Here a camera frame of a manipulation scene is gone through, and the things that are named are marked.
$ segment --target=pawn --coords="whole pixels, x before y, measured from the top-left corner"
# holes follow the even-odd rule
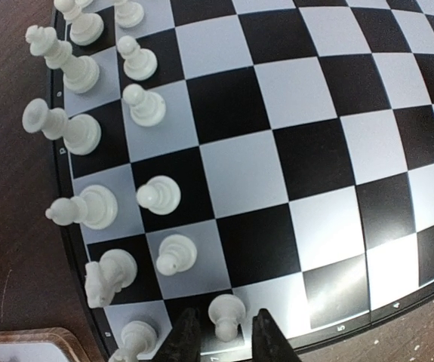
[[[62,108],[49,109],[37,98],[23,112],[22,125],[28,133],[42,131],[50,140],[64,139],[64,145],[74,155],[93,152],[101,140],[101,127],[90,115],[77,115],[69,120]]]
[[[124,346],[112,354],[109,362],[138,362],[139,354],[147,354],[155,349],[158,335],[149,324],[133,321],[121,331],[121,340]]]
[[[129,0],[113,0],[115,21],[121,28],[131,28],[141,23],[144,9],[141,4]]]
[[[137,264],[127,251],[106,251],[99,262],[86,264],[85,292],[89,308],[111,304],[116,293],[129,287],[136,278]]]
[[[178,207],[181,191],[170,177],[156,176],[137,190],[136,200],[142,208],[156,215],[168,215]]]
[[[197,250],[193,241],[186,236],[170,235],[159,246],[156,268],[160,273],[169,277],[185,272],[194,266],[196,256]]]
[[[94,43],[103,34],[104,22],[98,14],[85,14],[75,0],[54,0],[54,7],[72,23],[69,37],[77,45]]]
[[[237,337],[239,324],[245,319],[243,301],[232,294],[222,294],[208,307],[208,316],[215,324],[215,335],[222,342],[230,342]]]
[[[60,226],[81,223],[93,230],[107,228],[118,214],[118,202],[114,194],[104,186],[92,185],[79,196],[58,198],[45,216]]]
[[[135,38],[125,35],[118,40],[118,52],[125,60],[125,74],[135,81],[144,81],[158,68],[156,55],[150,49],[141,49]]]

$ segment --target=chessboard border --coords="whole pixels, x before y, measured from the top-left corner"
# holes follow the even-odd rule
[[[58,11],[53,8],[51,15],[51,25],[57,30],[59,39],[64,38],[66,33],[66,22]],[[48,70],[47,73],[47,89],[46,100],[50,108],[63,107],[63,82],[62,72],[60,70]],[[72,197],[72,177],[69,166],[69,156],[65,149],[62,140],[52,142],[52,158],[54,161],[53,175],[56,183],[57,197]],[[106,314],[102,308],[90,309],[86,303],[84,290],[85,284],[85,263],[88,262],[85,244],[82,238],[79,225],[73,224],[68,227],[60,227],[61,237],[63,239],[64,250],[69,262],[72,278],[75,281],[79,300],[82,304],[85,316],[88,320],[89,327],[96,340],[97,346],[100,349],[103,358],[109,359],[111,351],[118,348],[114,336],[112,335]],[[307,353],[344,339],[352,338],[370,329],[378,327],[389,321],[401,317],[402,315],[419,308],[420,306],[434,299],[434,281],[425,287],[421,287],[412,294],[409,294],[389,305],[385,305],[374,311],[369,311],[364,314],[354,317],[345,322],[345,330],[336,329],[336,326],[317,330],[304,336],[298,336],[290,339],[290,343],[294,346],[294,350],[298,353]],[[235,353],[238,357],[239,351],[227,352]],[[202,356],[202,362],[210,362],[211,357],[216,357],[218,354],[208,354]]]

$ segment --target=wooden table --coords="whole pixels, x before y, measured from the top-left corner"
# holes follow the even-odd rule
[[[65,327],[98,362],[59,230],[44,218],[57,197],[51,146],[20,121],[46,87],[45,64],[29,55],[24,34],[29,25],[50,25],[51,11],[51,0],[0,0],[0,330]],[[434,302],[302,359],[434,361]]]

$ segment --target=chess piece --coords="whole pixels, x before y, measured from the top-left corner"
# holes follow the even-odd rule
[[[99,66],[91,57],[74,57],[72,45],[57,39],[54,28],[30,26],[26,32],[30,53],[44,57],[50,69],[61,69],[64,85],[72,92],[80,94],[89,91],[99,78]]]
[[[129,105],[131,118],[142,127],[156,126],[166,114],[166,102],[159,94],[130,84],[123,90],[123,100]]]
[[[75,0],[54,0],[54,7],[72,24],[69,37],[75,44],[89,45],[103,34],[103,19],[98,14],[83,13]]]
[[[186,236],[170,235],[159,246],[156,268],[160,273],[169,277],[185,272],[194,266],[196,256],[197,250],[193,241]]]
[[[79,196],[58,198],[45,216],[61,226],[81,223],[90,229],[101,230],[112,224],[118,214],[118,202],[114,194],[104,186],[92,185]]]
[[[117,349],[109,362],[138,362],[139,354],[147,354],[155,349],[158,336],[149,324],[133,321],[124,326],[121,340],[124,347]]]
[[[37,98],[23,112],[22,125],[28,133],[42,131],[50,140],[64,139],[64,145],[74,155],[93,152],[101,139],[101,127],[90,115],[77,115],[69,120],[62,108],[49,109]]]
[[[141,4],[130,0],[113,0],[115,21],[121,28],[131,28],[141,23],[144,9]]]
[[[215,324],[215,335],[222,342],[230,342],[237,337],[239,324],[245,319],[245,305],[232,294],[222,294],[208,307],[208,316]]]
[[[178,184],[168,176],[153,177],[136,192],[138,204],[156,215],[168,215],[181,200]]]
[[[125,35],[118,40],[118,52],[125,60],[125,74],[135,81],[144,81],[158,68],[156,55],[150,49],[141,49],[135,38]]]
[[[111,304],[116,293],[134,282],[137,264],[127,251],[106,251],[99,262],[86,264],[85,291],[89,308],[102,308]]]

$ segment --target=white chess piece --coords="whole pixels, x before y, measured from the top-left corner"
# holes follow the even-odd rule
[[[121,28],[131,28],[141,23],[144,9],[141,4],[130,0],[113,0],[115,21]]]
[[[141,49],[136,39],[125,35],[118,40],[118,52],[125,60],[125,74],[135,81],[144,81],[158,68],[156,55],[150,49]]]
[[[181,200],[178,184],[168,176],[153,177],[136,192],[138,204],[156,215],[168,215],[175,211]]]
[[[94,43],[103,34],[103,19],[98,14],[83,13],[75,0],[54,0],[54,7],[72,24],[69,37],[77,45]]]
[[[239,324],[245,319],[243,301],[232,294],[222,294],[208,307],[208,316],[215,324],[215,335],[222,342],[230,342],[237,337]]]
[[[149,324],[133,321],[121,331],[124,347],[117,349],[109,362],[138,362],[137,356],[150,353],[156,347],[158,336]]]
[[[44,57],[50,69],[64,72],[64,85],[72,92],[80,94],[89,91],[97,82],[100,70],[91,57],[74,57],[72,45],[57,39],[54,28],[30,26],[26,32],[30,53]]]
[[[130,84],[123,90],[123,100],[130,107],[131,118],[140,126],[156,126],[165,117],[166,102],[163,97],[144,90],[138,84]]]
[[[102,308],[111,304],[116,293],[134,282],[137,264],[127,251],[106,251],[99,262],[86,264],[85,291],[89,308]]]
[[[69,120],[62,108],[49,109],[37,98],[23,112],[22,125],[28,133],[42,131],[50,140],[64,139],[64,145],[74,155],[93,152],[101,140],[101,127],[90,115],[77,115]]]
[[[114,194],[104,186],[92,185],[79,196],[58,198],[45,216],[61,226],[82,223],[90,229],[107,228],[118,214],[118,202]]]
[[[195,243],[183,235],[170,235],[159,246],[156,268],[165,276],[185,272],[195,265]]]

